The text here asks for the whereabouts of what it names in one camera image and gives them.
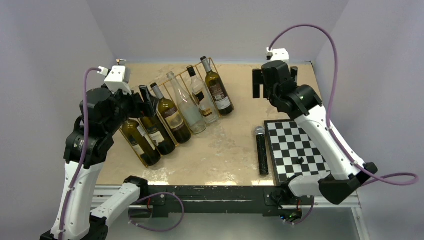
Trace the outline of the green wine bottle silver neck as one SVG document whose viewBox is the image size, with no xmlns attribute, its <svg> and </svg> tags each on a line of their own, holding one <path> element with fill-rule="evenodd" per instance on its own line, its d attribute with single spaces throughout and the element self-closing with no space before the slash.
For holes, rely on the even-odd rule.
<svg viewBox="0 0 424 240">
<path fill-rule="evenodd" d="M 164 118 L 175 140 L 179 144 L 188 142 L 192 135 L 174 102 L 164 97 L 163 93 L 155 82 L 152 83 L 150 87 L 158 99 L 157 110 Z"/>
</svg>

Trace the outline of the dark wine bottle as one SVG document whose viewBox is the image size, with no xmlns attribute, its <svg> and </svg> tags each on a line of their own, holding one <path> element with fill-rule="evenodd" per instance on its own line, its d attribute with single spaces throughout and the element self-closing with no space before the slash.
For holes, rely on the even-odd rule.
<svg viewBox="0 0 424 240">
<path fill-rule="evenodd" d="M 153 166 L 159 162 L 161 154 L 137 120 L 128 119 L 123 123 L 121 129 L 123 135 L 146 167 Z"/>
<path fill-rule="evenodd" d="M 153 117 L 143 116 L 140 118 L 142 125 L 150 139 L 162 155 L 171 154 L 176 146 L 157 115 Z"/>
<path fill-rule="evenodd" d="M 222 82 L 220 75 L 212 70 L 212 67 L 206 56 L 200 58 L 201 63 L 206 72 L 205 83 L 212 96 L 218 112 L 222 116 L 229 115 L 233 112 L 234 106 L 231 103 L 227 90 Z"/>
</svg>

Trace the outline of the clear glass bottle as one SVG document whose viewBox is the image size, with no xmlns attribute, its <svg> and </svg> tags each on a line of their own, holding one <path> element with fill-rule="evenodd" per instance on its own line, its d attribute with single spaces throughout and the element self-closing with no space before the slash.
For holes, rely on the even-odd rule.
<svg viewBox="0 0 424 240">
<path fill-rule="evenodd" d="M 185 91 L 185 89 L 180 85 L 172 71 L 167 73 L 167 78 L 173 87 L 177 105 L 184 119 L 186 120 L 189 129 L 194 134 L 203 132 L 207 128 L 207 124 L 200 114 L 199 108 L 193 102 L 187 91 Z"/>
</svg>

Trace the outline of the clear whisky bottle black cap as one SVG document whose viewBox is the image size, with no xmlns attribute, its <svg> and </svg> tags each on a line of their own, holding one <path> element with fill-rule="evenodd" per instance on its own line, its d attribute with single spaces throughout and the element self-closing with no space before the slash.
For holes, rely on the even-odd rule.
<svg viewBox="0 0 424 240">
<path fill-rule="evenodd" d="M 200 109 L 205 122 L 211 124 L 219 118 L 219 115 L 208 92 L 206 83 L 197 76 L 192 65 L 187 67 L 187 71 L 191 78 L 190 88 L 194 101 Z"/>
</svg>

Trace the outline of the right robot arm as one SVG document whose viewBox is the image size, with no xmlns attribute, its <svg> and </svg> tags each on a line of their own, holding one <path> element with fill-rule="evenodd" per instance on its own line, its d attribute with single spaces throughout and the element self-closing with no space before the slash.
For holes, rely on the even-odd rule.
<svg viewBox="0 0 424 240">
<path fill-rule="evenodd" d="M 309 85 L 299 86 L 297 74 L 281 60 L 274 60 L 252 71 L 253 98 L 268 99 L 279 113 L 287 114 L 312 140 L 326 161 L 329 171 L 318 175 L 295 175 L 284 182 L 280 196 L 288 204 L 303 196 L 322 196 L 339 205 L 378 172 L 373 162 L 365 162 L 326 122 L 322 100 Z"/>
</svg>

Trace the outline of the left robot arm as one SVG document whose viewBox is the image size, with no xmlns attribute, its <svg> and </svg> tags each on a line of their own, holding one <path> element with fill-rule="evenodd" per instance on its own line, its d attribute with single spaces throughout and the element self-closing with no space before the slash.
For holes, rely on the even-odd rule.
<svg viewBox="0 0 424 240">
<path fill-rule="evenodd" d="M 148 181 L 129 176 L 118 193 L 99 208 L 92 200 L 114 135 L 130 118 L 149 112 L 139 93 L 113 92 L 106 86 L 89 90 L 80 103 L 81 116 L 65 142 L 65 185 L 53 227 L 43 240 L 104 240 L 116 218 L 131 204 L 149 199 Z"/>
</svg>

